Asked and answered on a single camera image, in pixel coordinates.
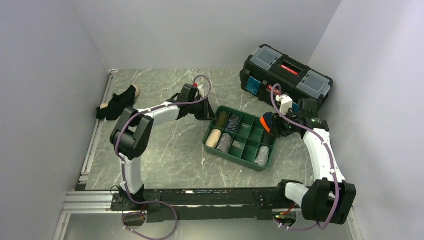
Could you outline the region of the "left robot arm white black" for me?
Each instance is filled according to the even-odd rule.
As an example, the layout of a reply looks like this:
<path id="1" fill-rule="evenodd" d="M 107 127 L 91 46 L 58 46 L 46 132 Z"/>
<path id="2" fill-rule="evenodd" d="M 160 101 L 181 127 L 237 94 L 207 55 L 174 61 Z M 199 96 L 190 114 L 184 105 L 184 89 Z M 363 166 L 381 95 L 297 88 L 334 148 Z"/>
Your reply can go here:
<path id="1" fill-rule="evenodd" d="M 146 109 L 128 107 L 123 111 L 110 143 L 120 161 L 119 194 L 129 209 L 137 210 L 145 201 L 141 156 L 148 147 L 153 128 L 188 115 L 194 115 L 199 121 L 216 120 L 208 100 L 211 92 L 210 84 L 186 83 L 179 93 L 162 104 Z"/>

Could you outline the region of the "dark navy orange clothes pile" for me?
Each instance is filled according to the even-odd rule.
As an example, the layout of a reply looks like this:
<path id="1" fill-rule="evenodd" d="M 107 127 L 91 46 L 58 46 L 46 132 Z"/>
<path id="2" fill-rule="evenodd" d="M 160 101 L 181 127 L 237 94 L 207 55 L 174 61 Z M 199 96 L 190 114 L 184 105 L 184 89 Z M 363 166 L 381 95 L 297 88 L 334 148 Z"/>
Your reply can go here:
<path id="1" fill-rule="evenodd" d="M 270 134 L 272 132 L 273 124 L 274 124 L 274 114 L 272 112 L 265 113 L 260 118 L 260 123 L 265 129 L 265 131 Z"/>

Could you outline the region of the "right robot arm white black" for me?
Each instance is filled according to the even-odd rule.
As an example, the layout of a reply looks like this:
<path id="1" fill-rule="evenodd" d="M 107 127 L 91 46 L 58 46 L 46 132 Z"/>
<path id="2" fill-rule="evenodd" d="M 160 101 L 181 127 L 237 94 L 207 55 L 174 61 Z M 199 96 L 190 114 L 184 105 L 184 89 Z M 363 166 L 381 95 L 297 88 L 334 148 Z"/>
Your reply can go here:
<path id="1" fill-rule="evenodd" d="M 304 98 L 297 110 L 292 109 L 292 99 L 281 95 L 273 99 L 277 113 L 272 116 L 269 131 L 281 138 L 298 133 L 308 150 L 313 170 L 313 184 L 285 180 L 284 189 L 275 194 L 276 203 L 287 208 L 295 203 L 301 208 L 305 220 L 324 230 L 329 224 L 343 225 L 350 213 L 357 190 L 347 183 L 332 150 L 330 129 L 324 119 L 318 117 L 318 102 Z"/>

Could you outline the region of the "navy striped underwear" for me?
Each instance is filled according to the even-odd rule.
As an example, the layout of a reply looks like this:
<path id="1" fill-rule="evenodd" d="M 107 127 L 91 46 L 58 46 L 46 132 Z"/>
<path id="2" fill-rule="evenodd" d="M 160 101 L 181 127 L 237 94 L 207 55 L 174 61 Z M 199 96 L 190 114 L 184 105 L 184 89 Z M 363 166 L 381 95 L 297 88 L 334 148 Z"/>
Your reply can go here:
<path id="1" fill-rule="evenodd" d="M 225 130 L 230 133 L 236 133 L 241 122 L 241 117 L 235 114 L 229 116 L 225 125 Z"/>

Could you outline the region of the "green compartment tray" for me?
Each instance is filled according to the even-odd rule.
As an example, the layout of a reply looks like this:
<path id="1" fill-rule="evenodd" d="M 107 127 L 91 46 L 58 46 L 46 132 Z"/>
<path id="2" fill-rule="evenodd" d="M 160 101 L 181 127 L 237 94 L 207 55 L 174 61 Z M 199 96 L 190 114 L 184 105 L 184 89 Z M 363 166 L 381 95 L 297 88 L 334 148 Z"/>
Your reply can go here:
<path id="1" fill-rule="evenodd" d="M 275 146 L 275 138 L 273 145 L 266 145 L 261 142 L 261 138 L 266 130 L 263 128 L 260 122 L 260 118 L 228 106 L 221 105 L 217 108 L 217 116 L 220 112 L 226 111 L 229 113 L 228 119 L 231 115 L 237 115 L 241 117 L 241 122 L 238 126 L 236 133 L 228 132 L 225 130 L 225 127 L 218 128 L 215 126 L 215 121 L 213 120 L 210 124 L 206 133 L 203 137 L 202 143 L 205 151 L 209 154 L 217 156 L 221 159 L 228 160 L 232 163 L 241 165 L 243 167 L 252 169 L 257 172 L 262 172 L 268 169 L 272 165 L 273 150 Z M 211 130 L 218 129 L 222 131 L 222 134 L 227 133 L 232 137 L 231 147 L 228 153 L 217 150 L 216 148 L 210 148 L 205 145 L 205 142 L 210 135 Z M 261 146 L 269 147 L 268 162 L 265 167 L 258 166 L 254 164 L 255 158 L 257 156 L 258 150 Z"/>

